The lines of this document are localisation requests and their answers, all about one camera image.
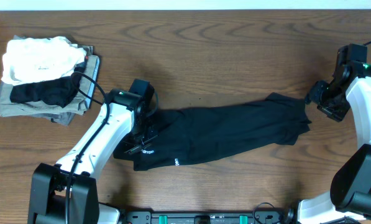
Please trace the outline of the black t-shirt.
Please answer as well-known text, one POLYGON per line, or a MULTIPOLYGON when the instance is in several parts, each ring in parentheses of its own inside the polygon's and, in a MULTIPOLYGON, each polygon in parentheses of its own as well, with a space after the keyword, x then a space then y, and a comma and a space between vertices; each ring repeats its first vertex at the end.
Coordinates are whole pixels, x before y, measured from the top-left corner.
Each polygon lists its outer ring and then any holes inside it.
POLYGON ((158 110, 149 121, 157 137, 136 152, 120 144, 113 156, 131 161, 135 171, 200 164, 269 144, 294 145, 310 122, 303 100, 278 93, 240 105, 158 110))

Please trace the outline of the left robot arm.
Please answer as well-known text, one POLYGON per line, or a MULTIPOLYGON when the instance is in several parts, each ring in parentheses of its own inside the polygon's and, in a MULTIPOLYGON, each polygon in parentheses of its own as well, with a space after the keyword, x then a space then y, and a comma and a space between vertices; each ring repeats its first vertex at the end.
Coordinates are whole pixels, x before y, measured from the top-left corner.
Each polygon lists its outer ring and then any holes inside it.
POLYGON ((97 181, 124 138, 132 136, 142 147, 144 120, 157 97, 149 88, 105 95, 98 117, 73 149, 34 170, 28 223, 119 223, 120 210, 99 202, 97 181))

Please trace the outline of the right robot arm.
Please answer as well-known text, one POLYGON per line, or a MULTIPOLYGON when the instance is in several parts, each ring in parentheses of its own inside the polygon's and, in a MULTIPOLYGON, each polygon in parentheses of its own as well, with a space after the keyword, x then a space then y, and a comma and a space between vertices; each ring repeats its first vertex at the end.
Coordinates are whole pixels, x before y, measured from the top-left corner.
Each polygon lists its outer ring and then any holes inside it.
POLYGON ((335 174, 328 192, 297 204, 293 222, 371 220, 371 65, 343 63, 336 68, 333 81, 314 87, 309 98, 338 121, 352 111, 358 150, 335 174))

